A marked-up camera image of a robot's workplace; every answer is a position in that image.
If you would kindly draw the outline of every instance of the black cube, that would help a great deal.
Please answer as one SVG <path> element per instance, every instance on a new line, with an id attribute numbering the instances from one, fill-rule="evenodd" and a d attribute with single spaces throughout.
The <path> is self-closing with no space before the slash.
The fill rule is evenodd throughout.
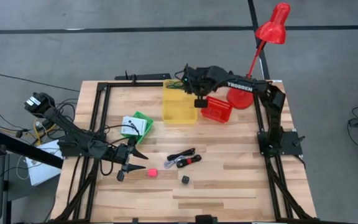
<path id="1" fill-rule="evenodd" d="M 188 184 L 190 181 L 190 178 L 188 176 L 183 176 L 181 178 L 181 182 L 184 183 L 184 184 Z"/>

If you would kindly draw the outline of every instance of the red desk lamp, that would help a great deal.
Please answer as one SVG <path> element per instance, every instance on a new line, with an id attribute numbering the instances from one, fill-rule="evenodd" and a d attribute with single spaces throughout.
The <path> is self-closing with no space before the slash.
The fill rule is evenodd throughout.
<path id="1" fill-rule="evenodd" d="M 248 71 L 247 78 L 251 79 L 251 73 L 254 69 L 256 58 L 259 56 L 262 49 L 265 47 L 266 42 L 272 44 L 284 44 L 285 42 L 285 27 L 284 23 L 290 13 L 291 7 L 288 3 L 278 3 L 273 10 L 272 17 L 263 26 L 256 30 L 255 36 L 261 42 L 257 48 L 254 60 Z M 254 101 L 252 93 L 231 88 L 226 96 L 228 102 L 236 109 L 246 109 Z"/>

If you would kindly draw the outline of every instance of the red lamp base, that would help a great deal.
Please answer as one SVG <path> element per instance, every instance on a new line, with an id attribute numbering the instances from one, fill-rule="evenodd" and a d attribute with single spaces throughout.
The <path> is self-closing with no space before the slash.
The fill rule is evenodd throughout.
<path id="1" fill-rule="evenodd" d="M 239 110 L 248 108 L 254 102 L 254 94 L 233 88 L 228 91 L 226 98 L 235 109 Z"/>

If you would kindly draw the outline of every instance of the lamp shade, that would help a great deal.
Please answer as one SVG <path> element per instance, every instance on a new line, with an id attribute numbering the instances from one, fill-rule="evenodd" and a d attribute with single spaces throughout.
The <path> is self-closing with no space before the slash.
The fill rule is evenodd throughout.
<path id="1" fill-rule="evenodd" d="M 272 44 L 284 44 L 285 27 L 284 23 L 291 11 L 288 3 L 278 3 L 273 10 L 272 17 L 268 22 L 256 30 L 255 35 Z"/>

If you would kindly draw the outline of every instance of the pink cube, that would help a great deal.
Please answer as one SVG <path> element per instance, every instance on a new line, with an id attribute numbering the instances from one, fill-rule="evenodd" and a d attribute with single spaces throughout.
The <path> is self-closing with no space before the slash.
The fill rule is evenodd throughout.
<path id="1" fill-rule="evenodd" d="M 149 169 L 148 174 L 149 174 L 149 177 L 156 177 L 157 169 Z"/>

